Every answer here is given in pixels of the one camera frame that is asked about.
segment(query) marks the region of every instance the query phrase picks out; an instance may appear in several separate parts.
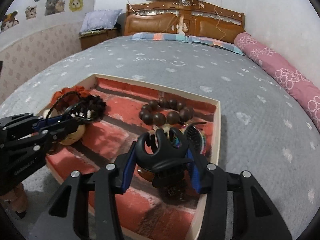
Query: bed headboard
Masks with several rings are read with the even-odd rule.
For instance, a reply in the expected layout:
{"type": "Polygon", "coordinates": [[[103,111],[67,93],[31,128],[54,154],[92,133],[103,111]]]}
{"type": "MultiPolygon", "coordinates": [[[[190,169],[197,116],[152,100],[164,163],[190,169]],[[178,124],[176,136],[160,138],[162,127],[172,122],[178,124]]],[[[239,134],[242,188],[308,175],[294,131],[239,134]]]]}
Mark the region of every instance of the bed headboard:
{"type": "Polygon", "coordinates": [[[185,33],[233,43],[245,32],[244,14],[198,0],[127,4],[124,35],[139,32],[185,33]]]}

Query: red brick pattern tray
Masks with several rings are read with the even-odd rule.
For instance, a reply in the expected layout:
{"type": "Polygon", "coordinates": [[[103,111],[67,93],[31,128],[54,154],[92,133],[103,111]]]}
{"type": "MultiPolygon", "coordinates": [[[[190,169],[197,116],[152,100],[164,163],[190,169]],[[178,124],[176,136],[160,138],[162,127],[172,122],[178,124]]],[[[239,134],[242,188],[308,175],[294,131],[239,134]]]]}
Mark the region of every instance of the red brick pattern tray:
{"type": "MultiPolygon", "coordinates": [[[[93,75],[79,83],[92,95],[99,95],[107,103],[105,116],[90,124],[83,138],[58,153],[47,156],[47,166],[62,183],[73,170],[91,173],[126,153],[137,137],[152,130],[139,119],[141,106],[151,99],[175,98],[195,109],[194,122],[202,125],[206,135],[206,156],[217,164],[220,147],[220,103],[202,96],[157,86],[145,82],[93,75]]],[[[183,240],[194,239],[203,217],[206,196],[199,196],[189,183],[183,199],[172,198],[166,189],[153,188],[137,172],[124,195],[116,195],[119,219],[123,232],[134,239],[183,240]]],[[[94,213],[94,193],[89,197],[94,213]]]]}

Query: wooden cabinet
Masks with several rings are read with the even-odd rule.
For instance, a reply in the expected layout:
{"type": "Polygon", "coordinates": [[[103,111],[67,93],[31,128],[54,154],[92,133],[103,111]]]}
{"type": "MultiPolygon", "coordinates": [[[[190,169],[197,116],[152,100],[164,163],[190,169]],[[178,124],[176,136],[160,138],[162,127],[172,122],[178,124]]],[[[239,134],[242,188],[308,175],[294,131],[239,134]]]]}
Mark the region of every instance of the wooden cabinet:
{"type": "Polygon", "coordinates": [[[112,30],[92,31],[91,33],[80,35],[79,39],[81,42],[81,49],[85,50],[103,41],[113,39],[118,36],[119,36],[119,31],[116,28],[112,30]]]}

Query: gray blanket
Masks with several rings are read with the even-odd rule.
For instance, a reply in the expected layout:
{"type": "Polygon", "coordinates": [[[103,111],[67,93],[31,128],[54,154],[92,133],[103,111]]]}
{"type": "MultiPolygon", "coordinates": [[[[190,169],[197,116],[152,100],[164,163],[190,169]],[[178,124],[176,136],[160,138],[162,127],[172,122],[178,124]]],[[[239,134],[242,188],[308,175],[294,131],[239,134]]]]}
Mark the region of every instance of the gray blanket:
{"type": "MultiPolygon", "coordinates": [[[[22,85],[2,104],[0,117],[36,113],[55,91],[91,73],[143,80],[219,100],[219,165],[233,173],[251,171],[294,239],[315,215],[320,206],[316,127],[258,65],[227,50],[176,41],[131,41],[130,37],[105,41],[52,65],[22,85]]],[[[25,183],[31,206],[25,220],[15,222],[24,234],[57,187],[47,170],[41,172],[25,183]]]]}

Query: blue gripper pad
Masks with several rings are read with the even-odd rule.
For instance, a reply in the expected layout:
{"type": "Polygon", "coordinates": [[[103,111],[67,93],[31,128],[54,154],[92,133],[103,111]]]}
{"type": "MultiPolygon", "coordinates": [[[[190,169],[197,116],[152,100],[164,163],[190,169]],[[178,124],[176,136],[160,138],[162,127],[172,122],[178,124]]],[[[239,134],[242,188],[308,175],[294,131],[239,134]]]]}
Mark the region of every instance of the blue gripper pad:
{"type": "MultiPolygon", "coordinates": [[[[186,158],[190,158],[190,159],[194,160],[190,149],[188,149],[188,151],[187,151],[186,158]]],[[[200,173],[198,171],[198,168],[197,168],[195,162],[188,163],[187,168],[188,168],[188,172],[189,172],[189,176],[190,176],[190,180],[191,180],[191,185],[195,189],[195,191],[198,194],[200,194],[200,192],[201,192],[200,173]]]]}
{"type": "Polygon", "coordinates": [[[136,163],[137,163],[137,156],[135,154],[135,148],[133,148],[123,171],[122,185],[121,185],[121,191],[123,193],[125,193],[126,190],[130,187],[131,180],[133,177],[133,172],[136,167],[136,163]]]}
{"type": "Polygon", "coordinates": [[[35,132],[39,132],[39,130],[41,128],[46,127],[48,125],[53,125],[53,124],[57,123],[59,120],[61,120],[61,118],[62,118],[62,115],[58,115],[58,116],[55,116],[55,117],[48,118],[48,123],[46,123],[45,119],[42,119],[34,127],[34,131],[35,132]]]}

